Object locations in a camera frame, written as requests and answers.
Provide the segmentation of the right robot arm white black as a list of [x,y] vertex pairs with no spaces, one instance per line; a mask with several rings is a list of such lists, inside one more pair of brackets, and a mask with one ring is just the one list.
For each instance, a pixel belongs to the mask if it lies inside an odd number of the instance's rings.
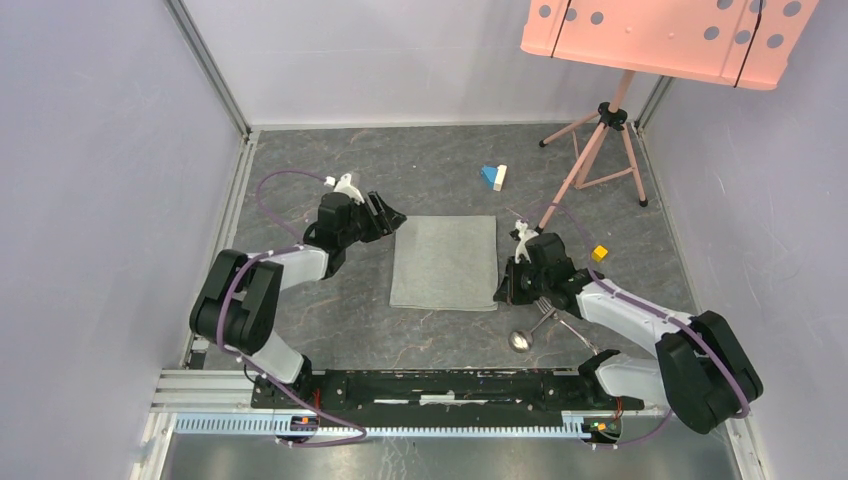
[[731,418],[744,418],[764,385],[728,321],[660,307],[620,288],[591,268],[577,269],[555,233],[519,224],[494,300],[508,305],[543,302],[629,339],[650,359],[613,349],[583,365],[580,400],[602,408],[615,397],[664,405],[684,425],[707,434]]

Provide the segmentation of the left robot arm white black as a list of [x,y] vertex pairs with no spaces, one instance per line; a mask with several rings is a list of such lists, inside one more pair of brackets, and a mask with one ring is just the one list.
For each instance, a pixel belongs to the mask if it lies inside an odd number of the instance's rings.
[[189,315],[190,330],[275,379],[275,392],[288,406],[306,405],[314,394],[310,361],[275,331],[281,292],[331,278],[350,246],[389,236],[406,220],[375,191],[363,200],[324,195],[302,243],[258,254],[217,254]]

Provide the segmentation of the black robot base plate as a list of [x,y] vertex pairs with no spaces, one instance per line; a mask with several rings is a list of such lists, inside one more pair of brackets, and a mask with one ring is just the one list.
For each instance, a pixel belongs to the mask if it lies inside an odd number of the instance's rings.
[[564,411],[645,406],[575,369],[325,370],[294,391],[333,427],[554,427]]

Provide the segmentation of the grey cloth napkin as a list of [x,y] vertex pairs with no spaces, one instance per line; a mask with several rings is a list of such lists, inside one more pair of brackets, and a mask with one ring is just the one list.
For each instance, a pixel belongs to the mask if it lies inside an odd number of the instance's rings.
[[489,312],[498,286],[494,216],[410,216],[395,233],[389,305]]

